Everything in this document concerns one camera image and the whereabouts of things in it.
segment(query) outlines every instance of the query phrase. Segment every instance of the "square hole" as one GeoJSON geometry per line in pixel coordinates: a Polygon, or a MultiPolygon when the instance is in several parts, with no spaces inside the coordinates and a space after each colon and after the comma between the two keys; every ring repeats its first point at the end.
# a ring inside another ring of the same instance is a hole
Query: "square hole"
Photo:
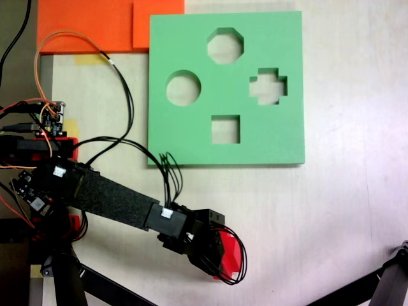
{"type": "Polygon", "coordinates": [[[240,143],[240,116],[211,116],[211,132],[214,144],[240,143]]]}

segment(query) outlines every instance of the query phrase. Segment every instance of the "red object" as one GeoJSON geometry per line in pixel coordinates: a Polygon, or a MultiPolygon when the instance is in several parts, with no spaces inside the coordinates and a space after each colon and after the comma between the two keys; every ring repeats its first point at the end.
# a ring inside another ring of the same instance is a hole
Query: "red object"
{"type": "Polygon", "coordinates": [[[80,222],[80,218],[79,215],[69,215],[69,217],[72,220],[72,227],[74,231],[79,231],[80,227],[81,227],[81,222],[80,222]]]}
{"type": "Polygon", "coordinates": [[[221,260],[222,271],[232,278],[233,273],[238,273],[241,268],[241,252],[238,241],[229,233],[220,232],[221,241],[224,246],[224,256],[221,260]]]}
{"type": "MultiPolygon", "coordinates": [[[[44,138],[34,138],[34,140],[37,141],[41,141],[41,142],[45,142],[46,140],[44,138]]],[[[57,140],[58,142],[71,142],[72,145],[76,145],[78,143],[78,138],[75,137],[55,137],[55,140],[57,140]]],[[[47,152],[46,154],[33,154],[31,160],[32,161],[40,161],[41,158],[44,157],[49,157],[49,152],[47,152]]],[[[71,156],[68,156],[68,158],[74,160],[74,161],[78,161],[78,148],[76,148],[73,152],[71,156]]]]}
{"type": "MultiPolygon", "coordinates": [[[[37,45],[56,31],[89,36],[106,53],[147,52],[150,15],[183,14],[184,0],[38,0],[37,45]]],[[[52,38],[41,54],[99,53],[70,35],[52,38]]]]}
{"type": "Polygon", "coordinates": [[[149,52],[150,16],[184,14],[184,0],[135,0],[133,4],[133,50],[149,52]]]}

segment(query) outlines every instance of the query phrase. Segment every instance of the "orange wire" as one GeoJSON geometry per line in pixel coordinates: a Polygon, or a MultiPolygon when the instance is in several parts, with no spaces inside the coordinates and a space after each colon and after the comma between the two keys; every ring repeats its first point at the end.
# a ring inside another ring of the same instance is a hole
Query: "orange wire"
{"type": "Polygon", "coordinates": [[[38,74],[38,60],[40,58],[40,51],[43,47],[43,45],[52,37],[54,36],[62,36],[62,35],[73,35],[73,36],[77,36],[80,38],[85,38],[89,43],[91,43],[91,45],[93,45],[96,49],[98,49],[99,51],[102,51],[102,49],[100,49],[98,47],[98,45],[91,40],[88,36],[86,36],[85,34],[82,34],[80,32],[76,32],[76,31],[57,31],[54,33],[49,34],[46,38],[43,39],[43,41],[38,45],[37,51],[36,51],[36,55],[34,57],[34,79],[36,81],[36,86],[38,89],[38,92],[40,94],[40,96],[44,99],[47,100],[45,97],[45,93],[41,87],[41,83],[40,83],[40,78],[39,78],[39,74],[38,74]]]}
{"type": "MultiPolygon", "coordinates": [[[[32,98],[32,99],[25,99],[25,100],[21,100],[21,101],[26,101],[26,102],[30,102],[30,101],[43,101],[43,98],[32,98]]],[[[15,102],[13,104],[10,104],[7,107],[4,107],[2,110],[0,110],[0,113],[5,111],[6,109],[15,106],[16,104],[20,103],[21,101],[15,102]]]]}
{"type": "MultiPolygon", "coordinates": [[[[40,122],[41,122],[41,123],[43,123],[43,121],[42,121],[43,112],[44,112],[44,109],[45,109],[46,107],[47,107],[47,105],[44,105],[43,109],[42,109],[41,112],[40,112],[40,122]]],[[[46,140],[47,143],[48,143],[48,147],[50,148],[50,157],[52,157],[52,147],[51,147],[51,143],[50,143],[50,140],[49,140],[48,137],[47,137],[47,131],[45,131],[44,129],[43,129],[43,136],[45,137],[45,140],[46,140]]]]}
{"type": "MultiPolygon", "coordinates": [[[[19,202],[19,200],[18,200],[18,195],[17,195],[17,192],[16,192],[16,190],[15,190],[14,183],[13,183],[13,180],[11,179],[11,177],[10,177],[10,182],[11,182],[11,186],[13,187],[13,191],[14,191],[14,194],[15,194],[15,199],[17,200],[18,205],[20,205],[20,202],[19,202]]],[[[29,224],[32,225],[32,228],[35,228],[34,224],[28,219],[28,217],[27,217],[26,220],[28,221],[29,224]]]]}
{"type": "Polygon", "coordinates": [[[27,223],[28,225],[30,225],[31,228],[34,228],[34,225],[32,225],[25,217],[23,217],[22,215],[20,215],[18,212],[16,212],[13,207],[11,207],[9,204],[7,204],[7,202],[0,196],[0,200],[16,215],[18,215],[21,219],[23,219],[25,221],[25,223],[27,223]]]}
{"type": "Polygon", "coordinates": [[[37,167],[24,167],[24,166],[0,166],[0,169],[37,169],[37,167]]]}
{"type": "Polygon", "coordinates": [[[11,164],[6,163],[5,161],[3,161],[3,164],[5,164],[6,166],[11,167],[11,169],[14,169],[15,171],[17,171],[17,172],[18,172],[17,168],[16,168],[16,167],[14,167],[14,166],[12,166],[11,164]]]}

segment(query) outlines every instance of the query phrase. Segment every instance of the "octagonal hole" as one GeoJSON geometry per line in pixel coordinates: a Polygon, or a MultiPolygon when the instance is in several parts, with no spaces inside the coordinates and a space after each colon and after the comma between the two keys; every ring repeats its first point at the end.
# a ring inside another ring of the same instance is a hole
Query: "octagonal hole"
{"type": "Polygon", "coordinates": [[[172,73],[167,82],[167,98],[174,105],[193,104],[201,93],[201,82],[191,71],[178,70],[172,73]]]}
{"type": "Polygon", "coordinates": [[[210,35],[207,52],[217,64],[232,64],[244,53],[244,37],[232,27],[220,27],[210,35]]]}

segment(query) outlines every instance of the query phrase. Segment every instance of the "black tripod leg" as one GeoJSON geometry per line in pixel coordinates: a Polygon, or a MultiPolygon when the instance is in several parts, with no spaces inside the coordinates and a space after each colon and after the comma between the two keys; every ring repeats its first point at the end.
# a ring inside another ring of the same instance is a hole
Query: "black tripod leg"
{"type": "Polygon", "coordinates": [[[377,271],[374,271],[333,293],[330,293],[329,295],[309,304],[308,306],[360,305],[371,299],[375,288],[379,283],[378,275],[381,275],[381,269],[378,269],[377,271]]]}
{"type": "Polygon", "coordinates": [[[406,269],[395,263],[382,274],[370,306],[402,306],[408,289],[406,269]]]}
{"type": "Polygon", "coordinates": [[[79,274],[78,261],[67,254],[58,254],[52,261],[55,295],[58,306],[88,306],[79,274]]]}
{"type": "Polygon", "coordinates": [[[111,306],[157,306],[85,265],[81,278],[86,292],[111,306]]]}

